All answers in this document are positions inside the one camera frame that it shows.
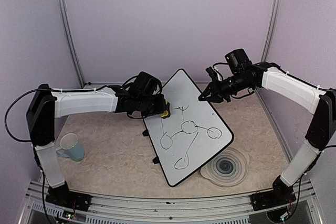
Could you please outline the yellow bone-shaped eraser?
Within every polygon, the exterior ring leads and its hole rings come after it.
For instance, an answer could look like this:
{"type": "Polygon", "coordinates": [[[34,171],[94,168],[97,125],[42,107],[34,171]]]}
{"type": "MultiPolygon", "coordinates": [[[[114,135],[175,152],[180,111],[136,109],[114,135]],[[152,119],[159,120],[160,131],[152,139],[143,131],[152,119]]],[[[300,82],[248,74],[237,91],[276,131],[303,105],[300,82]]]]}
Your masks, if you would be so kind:
{"type": "Polygon", "coordinates": [[[166,119],[166,118],[169,118],[170,116],[171,116],[170,103],[166,101],[165,111],[161,114],[161,118],[166,119]]]}

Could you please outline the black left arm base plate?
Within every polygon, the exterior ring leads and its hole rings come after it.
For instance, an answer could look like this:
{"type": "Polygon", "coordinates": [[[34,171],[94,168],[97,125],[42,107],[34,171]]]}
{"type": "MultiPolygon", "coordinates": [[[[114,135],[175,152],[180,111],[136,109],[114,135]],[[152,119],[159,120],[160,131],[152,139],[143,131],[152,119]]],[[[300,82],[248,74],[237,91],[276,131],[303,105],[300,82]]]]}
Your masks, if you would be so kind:
{"type": "Polygon", "coordinates": [[[48,203],[87,212],[91,203],[92,196],[83,193],[76,193],[69,191],[67,195],[53,195],[48,193],[46,196],[46,201],[48,203]]]}

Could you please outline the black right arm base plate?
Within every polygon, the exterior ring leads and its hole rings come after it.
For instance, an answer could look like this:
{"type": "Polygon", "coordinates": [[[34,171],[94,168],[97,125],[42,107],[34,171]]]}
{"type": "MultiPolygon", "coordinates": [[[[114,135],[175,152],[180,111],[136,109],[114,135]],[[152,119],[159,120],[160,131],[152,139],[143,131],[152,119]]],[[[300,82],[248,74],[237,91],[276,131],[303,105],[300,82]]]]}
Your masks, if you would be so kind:
{"type": "Polygon", "coordinates": [[[257,192],[250,196],[251,204],[254,211],[278,207],[296,201],[294,193],[285,196],[277,196],[273,190],[257,192]]]}

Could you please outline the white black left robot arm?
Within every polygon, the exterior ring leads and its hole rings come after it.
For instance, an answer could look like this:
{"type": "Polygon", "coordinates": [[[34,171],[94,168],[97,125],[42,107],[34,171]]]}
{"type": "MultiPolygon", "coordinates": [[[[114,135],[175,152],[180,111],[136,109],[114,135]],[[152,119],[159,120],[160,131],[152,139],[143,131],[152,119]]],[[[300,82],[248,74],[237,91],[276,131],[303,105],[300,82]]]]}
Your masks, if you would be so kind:
{"type": "Polygon", "coordinates": [[[53,90],[42,84],[34,90],[26,113],[29,136],[37,163],[49,183],[48,195],[66,206],[73,201],[60,170],[55,148],[55,119],[74,114],[107,112],[140,112],[142,118],[169,115],[169,103],[161,93],[149,90],[125,90],[121,86],[94,89],[53,90]]]}

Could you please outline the white whiteboard black frame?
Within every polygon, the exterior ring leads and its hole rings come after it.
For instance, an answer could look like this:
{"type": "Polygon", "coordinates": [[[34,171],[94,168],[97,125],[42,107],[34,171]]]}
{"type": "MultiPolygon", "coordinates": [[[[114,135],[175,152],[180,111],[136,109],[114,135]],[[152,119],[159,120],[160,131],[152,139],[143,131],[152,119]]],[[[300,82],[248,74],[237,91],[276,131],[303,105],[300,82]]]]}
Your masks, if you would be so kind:
{"type": "Polygon", "coordinates": [[[175,187],[204,166],[234,140],[227,123],[207,101],[184,69],[163,86],[170,116],[144,119],[153,149],[170,187],[175,187]]]}

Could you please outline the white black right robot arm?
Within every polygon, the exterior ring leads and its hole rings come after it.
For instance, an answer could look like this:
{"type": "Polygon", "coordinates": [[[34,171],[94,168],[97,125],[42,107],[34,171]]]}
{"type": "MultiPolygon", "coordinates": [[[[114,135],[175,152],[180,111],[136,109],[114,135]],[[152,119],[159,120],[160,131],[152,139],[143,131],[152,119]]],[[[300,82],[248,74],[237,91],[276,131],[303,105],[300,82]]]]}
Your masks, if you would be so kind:
{"type": "Polygon", "coordinates": [[[253,64],[248,61],[230,63],[229,67],[233,75],[225,80],[218,79],[214,68],[206,69],[212,80],[198,97],[199,101],[230,102],[241,90],[264,88],[283,95],[313,115],[304,143],[289,166],[275,179],[272,190],[255,193],[250,197],[254,210],[281,206],[297,200],[299,195],[293,192],[293,185],[314,167],[335,133],[335,90],[309,84],[283,71],[275,63],[253,64]]]}

